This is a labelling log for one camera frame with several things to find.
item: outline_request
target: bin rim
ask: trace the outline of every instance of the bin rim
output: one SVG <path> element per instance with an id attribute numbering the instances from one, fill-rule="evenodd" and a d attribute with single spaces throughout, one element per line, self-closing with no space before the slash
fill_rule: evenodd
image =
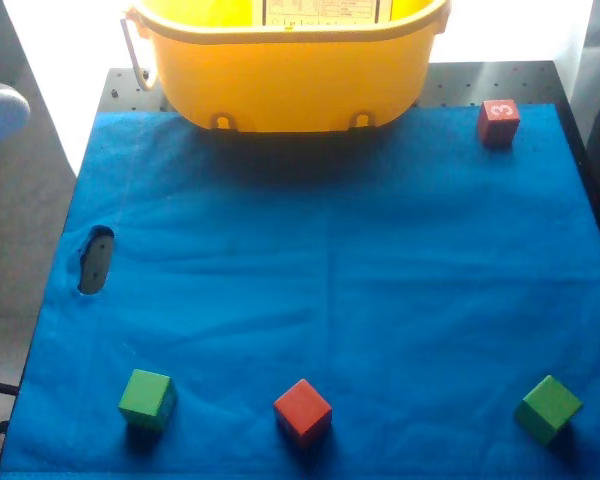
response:
<path id="1" fill-rule="evenodd" d="M 195 45 L 256 43 L 377 42 L 392 40 L 443 21 L 451 0 L 432 0 L 420 11 L 386 23 L 367 25 L 294 27 L 198 27 L 161 18 L 139 2 L 126 11 L 126 18 L 166 38 Z"/>

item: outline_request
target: blue mat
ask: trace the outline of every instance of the blue mat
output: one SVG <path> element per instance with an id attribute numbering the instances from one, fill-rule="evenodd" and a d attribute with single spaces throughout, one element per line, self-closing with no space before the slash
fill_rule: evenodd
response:
<path id="1" fill-rule="evenodd" d="M 553 106 L 508 152 L 477 115 L 295 140 L 99 115 L 1 478 L 600 479 L 600 235 Z M 134 368 L 179 393 L 151 451 L 117 411 Z M 548 373 L 585 403 L 549 450 L 513 420 Z M 272 411 L 300 378 L 334 411 L 304 456 Z"/>

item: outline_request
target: green cube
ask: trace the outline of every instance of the green cube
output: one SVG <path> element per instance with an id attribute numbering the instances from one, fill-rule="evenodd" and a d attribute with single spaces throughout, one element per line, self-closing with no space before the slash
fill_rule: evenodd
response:
<path id="1" fill-rule="evenodd" d="M 551 375 L 524 397 L 515 419 L 533 438 L 547 445 L 571 420 L 582 402 Z"/>
<path id="2" fill-rule="evenodd" d="M 162 432 L 167 426 L 176 398 L 171 378 L 134 370 L 118 409 L 131 425 Z"/>

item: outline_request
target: red block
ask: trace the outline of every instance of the red block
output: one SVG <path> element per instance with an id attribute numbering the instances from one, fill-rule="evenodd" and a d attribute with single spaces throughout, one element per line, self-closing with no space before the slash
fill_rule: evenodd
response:
<path id="1" fill-rule="evenodd" d="M 331 425 L 331 405 L 304 379 L 276 400 L 273 408 L 280 424 L 302 448 Z"/>
<path id="2" fill-rule="evenodd" d="M 513 100 L 488 100 L 482 103 L 478 134 L 488 147 L 509 147 L 520 124 L 520 112 Z"/>

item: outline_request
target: slot in yellow bin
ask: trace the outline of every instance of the slot in yellow bin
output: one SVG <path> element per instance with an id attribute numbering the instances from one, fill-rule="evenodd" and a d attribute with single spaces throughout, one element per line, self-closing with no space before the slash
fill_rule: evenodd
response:
<path id="1" fill-rule="evenodd" d="M 326 132 L 388 123 L 424 86 L 450 0 L 393 0 L 392 21 L 251 27 L 250 0 L 138 0 L 122 20 L 141 88 L 204 128 Z M 127 28 L 155 52 L 143 78 Z"/>

